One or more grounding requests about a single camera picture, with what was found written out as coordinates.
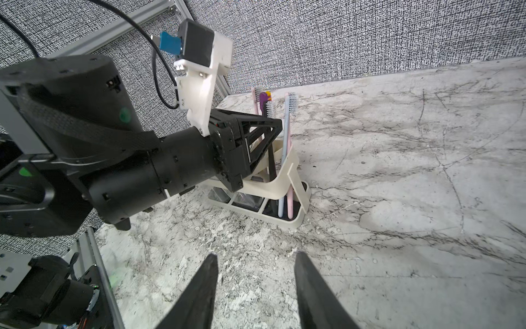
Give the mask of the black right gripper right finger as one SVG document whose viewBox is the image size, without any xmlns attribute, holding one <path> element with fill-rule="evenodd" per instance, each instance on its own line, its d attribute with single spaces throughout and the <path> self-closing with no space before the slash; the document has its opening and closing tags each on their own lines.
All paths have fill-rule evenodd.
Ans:
<svg viewBox="0 0 526 329">
<path fill-rule="evenodd" d="M 359 328 L 305 252 L 297 252 L 295 281 L 302 328 Z"/>
</svg>

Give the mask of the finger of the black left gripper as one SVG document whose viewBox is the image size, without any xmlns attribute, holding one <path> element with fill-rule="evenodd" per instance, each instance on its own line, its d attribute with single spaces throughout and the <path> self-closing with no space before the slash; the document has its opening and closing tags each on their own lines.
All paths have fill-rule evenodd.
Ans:
<svg viewBox="0 0 526 329">
<path fill-rule="evenodd" d="M 213 110 L 213 141 L 226 173 L 252 173 L 282 131 L 282 122 L 260 115 Z"/>
</svg>

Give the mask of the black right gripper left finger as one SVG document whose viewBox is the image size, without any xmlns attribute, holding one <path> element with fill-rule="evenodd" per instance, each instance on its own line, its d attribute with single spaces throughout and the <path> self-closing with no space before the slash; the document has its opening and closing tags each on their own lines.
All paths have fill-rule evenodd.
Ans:
<svg viewBox="0 0 526 329">
<path fill-rule="evenodd" d="M 156 328 L 211 328 L 218 274 L 217 255 L 209 254 Z"/>
</svg>

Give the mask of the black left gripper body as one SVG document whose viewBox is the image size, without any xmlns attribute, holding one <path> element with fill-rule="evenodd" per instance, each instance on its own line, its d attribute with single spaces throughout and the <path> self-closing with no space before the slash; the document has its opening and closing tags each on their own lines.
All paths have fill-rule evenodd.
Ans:
<svg viewBox="0 0 526 329">
<path fill-rule="evenodd" d="M 240 112 L 214 110 L 209 136 L 191 127 L 160 139 L 158 148 L 137 151 L 89 174 L 90 203 L 100 218 L 116 224 L 213 177 L 237 191 L 251 172 L 249 119 Z"/>
</svg>

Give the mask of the purple toothbrush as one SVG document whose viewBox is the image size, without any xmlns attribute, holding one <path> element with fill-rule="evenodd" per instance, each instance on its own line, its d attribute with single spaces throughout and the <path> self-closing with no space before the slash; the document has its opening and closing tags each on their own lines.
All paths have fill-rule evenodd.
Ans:
<svg viewBox="0 0 526 329">
<path fill-rule="evenodd" d="M 263 117 L 271 118 L 273 114 L 273 104 L 270 91 L 263 91 L 259 94 L 260 111 Z"/>
</svg>

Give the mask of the light blue toothbrush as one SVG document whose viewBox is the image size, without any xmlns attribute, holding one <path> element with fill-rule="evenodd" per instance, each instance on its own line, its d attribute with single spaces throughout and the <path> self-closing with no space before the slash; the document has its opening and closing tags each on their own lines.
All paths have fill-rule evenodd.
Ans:
<svg viewBox="0 0 526 329">
<path fill-rule="evenodd" d="M 284 120 L 283 120 L 283 128 L 284 128 L 284 138 L 283 138 L 283 150 L 282 150 L 282 161 L 281 161 L 281 170 L 283 170 L 284 162 L 286 160 L 286 157 L 289 154 L 289 149 L 292 146 L 291 142 L 291 132 L 290 132 L 290 115 L 293 114 L 294 111 L 297 110 L 298 106 L 298 97 L 296 93 L 287 93 L 285 97 L 285 103 L 284 103 Z M 287 204 L 287 217 L 288 219 L 294 219 L 294 205 L 293 205 L 293 199 L 294 199 L 294 193 L 293 193 L 293 187 L 290 185 L 288 187 L 288 192 L 285 196 L 283 196 L 279 200 L 278 204 L 278 215 L 280 218 L 284 217 L 284 207 L 285 204 Z"/>
</svg>

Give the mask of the cream toothbrush holder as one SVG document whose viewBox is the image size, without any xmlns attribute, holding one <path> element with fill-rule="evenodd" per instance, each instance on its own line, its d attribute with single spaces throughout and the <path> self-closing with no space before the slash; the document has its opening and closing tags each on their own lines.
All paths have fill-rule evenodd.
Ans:
<svg viewBox="0 0 526 329">
<path fill-rule="evenodd" d="M 277 178 L 271 182 L 257 182 L 253 181 L 251 177 L 245 178 L 243 180 L 242 189 L 234 192 L 231 200 L 228 203 L 219 202 L 213 199 L 210 200 L 210 203 L 215 206 L 225 208 L 229 211 L 233 211 L 248 217 L 253 217 L 262 220 L 263 222 L 282 226 L 287 229 L 296 229 L 300 227 L 304 221 L 304 217 L 308 213 L 312 191 L 309 184 L 305 180 L 302 180 L 299 176 L 299 172 L 297 171 L 297 167 L 299 166 L 299 157 L 295 149 L 291 149 L 283 166 L 283 170 L 279 170 Z M 280 218 L 273 217 L 271 215 L 265 215 L 264 210 L 268 202 L 270 200 L 279 200 L 279 198 L 285 196 L 290 185 L 293 187 L 295 192 L 294 201 L 299 204 L 299 209 L 295 211 L 294 219 L 289 220 L 287 217 Z M 235 206 L 234 202 L 236 201 L 239 193 L 261 197 L 263 199 L 262 205 L 256 211 Z"/>
</svg>

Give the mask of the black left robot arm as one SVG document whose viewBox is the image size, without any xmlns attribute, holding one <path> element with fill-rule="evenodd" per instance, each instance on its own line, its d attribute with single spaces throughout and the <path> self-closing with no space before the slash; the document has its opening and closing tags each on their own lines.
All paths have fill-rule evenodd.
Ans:
<svg viewBox="0 0 526 329">
<path fill-rule="evenodd" d="M 158 138 L 144 131 L 108 56 L 35 58 L 1 70 L 1 234 L 75 233 L 95 209 L 129 230 L 130 217 L 216 176 L 243 188 L 282 131 L 282 122 L 213 109 L 203 137 L 195 127 Z M 1 293 L 1 324 L 117 328 L 106 289 L 77 278 L 57 256 L 28 262 L 13 291 Z M 156 328 L 211 328 L 218 278 L 209 254 Z"/>
</svg>

